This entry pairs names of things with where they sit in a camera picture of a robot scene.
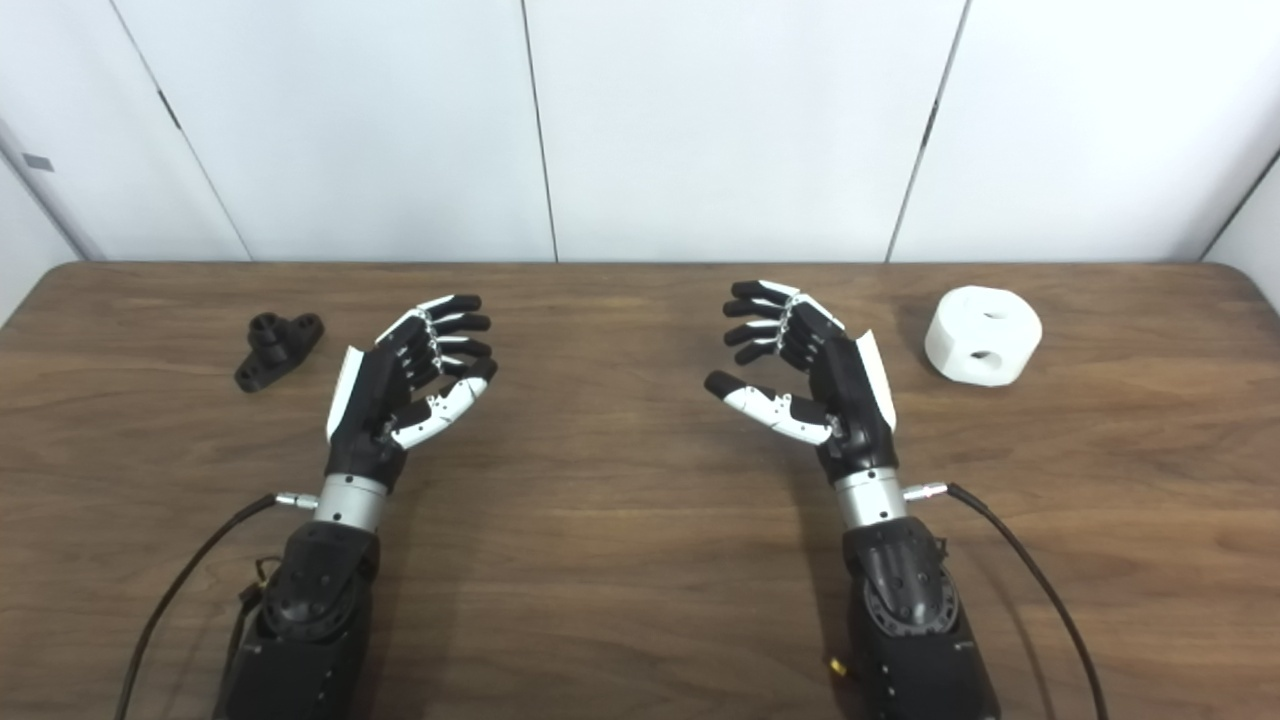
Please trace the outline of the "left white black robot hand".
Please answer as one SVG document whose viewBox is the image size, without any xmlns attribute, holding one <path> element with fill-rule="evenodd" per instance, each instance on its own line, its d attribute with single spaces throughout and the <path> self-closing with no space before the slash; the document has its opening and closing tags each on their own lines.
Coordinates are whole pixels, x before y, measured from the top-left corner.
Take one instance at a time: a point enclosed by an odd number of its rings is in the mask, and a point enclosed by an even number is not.
<svg viewBox="0 0 1280 720">
<path fill-rule="evenodd" d="M 498 372 L 477 295 L 407 310 L 367 348 L 348 347 L 326 419 L 325 473 L 396 488 L 410 451 L 460 420 Z"/>
</svg>

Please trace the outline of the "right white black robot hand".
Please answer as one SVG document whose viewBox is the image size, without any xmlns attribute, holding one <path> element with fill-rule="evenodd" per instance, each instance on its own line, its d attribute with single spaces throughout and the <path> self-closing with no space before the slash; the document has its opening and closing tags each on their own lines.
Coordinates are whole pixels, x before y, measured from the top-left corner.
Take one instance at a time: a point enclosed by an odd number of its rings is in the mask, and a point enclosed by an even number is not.
<svg viewBox="0 0 1280 720">
<path fill-rule="evenodd" d="M 735 363 L 780 357 L 806 377 L 810 393 L 753 386 L 727 372 L 712 372 L 705 388 L 754 421 L 814 447 L 831 484 L 859 473 L 883 479 L 897 469 L 896 410 L 873 332 L 851 337 L 836 315 L 791 286 L 741 281 L 731 295 L 723 314 L 745 319 L 724 333 Z"/>
</svg>

